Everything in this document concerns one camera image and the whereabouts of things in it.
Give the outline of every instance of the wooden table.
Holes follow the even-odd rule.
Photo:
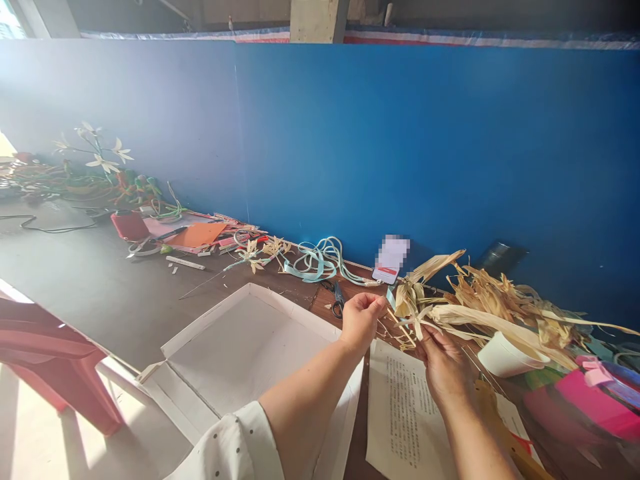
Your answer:
[[[29,226],[87,225],[64,202],[28,207],[0,203],[0,216],[38,216]],[[254,282],[308,309],[317,286],[278,275],[277,262],[254,275],[238,265],[178,300],[236,262],[230,255],[192,256],[206,271],[178,265],[175,275],[160,255],[126,259],[128,245],[109,218],[96,228],[50,234],[24,230],[25,219],[0,219],[0,279],[86,335],[136,371],[164,360],[160,347],[224,298]]]
[[[86,218],[61,202],[46,202],[28,207],[20,201],[0,203],[0,216],[34,214],[32,226],[56,228],[86,225]],[[0,279],[8,282],[34,302],[68,323],[114,356],[140,371],[163,360],[160,347],[198,318],[206,310],[248,282],[271,290],[310,308],[316,315],[341,327],[341,322],[325,308],[333,302],[333,294],[316,284],[304,283],[290,275],[277,273],[276,262],[257,275],[246,265],[239,265],[200,287],[184,300],[180,296],[210,279],[235,260],[228,255],[190,258],[205,265],[206,271],[179,267],[171,274],[168,262],[153,255],[126,259],[127,244],[118,238],[109,219],[96,228],[62,234],[47,234],[21,229],[24,219],[0,219]],[[352,269],[369,276],[366,270]],[[364,290],[341,281],[346,298]],[[368,289],[384,295],[385,287]],[[393,322],[383,320],[396,335]],[[385,334],[378,329],[379,337]],[[388,336],[392,345],[399,344]],[[522,389],[508,381],[501,385],[517,405]],[[362,388],[353,438],[347,460],[345,478],[382,479],[365,461],[367,446],[367,410],[369,391],[369,358],[365,358]],[[547,470],[558,479],[637,478],[618,452],[605,449],[598,458],[600,470],[576,450],[559,444],[527,418],[519,405],[525,425]]]

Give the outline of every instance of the paper cup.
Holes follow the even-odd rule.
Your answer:
[[[478,353],[484,367],[496,377],[507,378],[544,368],[551,359],[532,348],[507,338],[498,331]]]

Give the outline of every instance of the pink chair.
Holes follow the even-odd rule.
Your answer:
[[[0,299],[0,362],[56,410],[69,406],[112,435],[124,420],[95,370],[106,354],[60,325],[38,305]]]

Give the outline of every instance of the cardboard box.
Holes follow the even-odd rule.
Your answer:
[[[166,360],[146,368],[139,382],[195,445],[219,418],[257,400],[339,336],[308,310],[249,283],[168,341]],[[362,365],[333,413],[314,480],[343,478]]]

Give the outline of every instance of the polka dot sleeve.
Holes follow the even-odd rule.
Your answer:
[[[254,401],[225,415],[166,480],[284,480],[262,406]]]

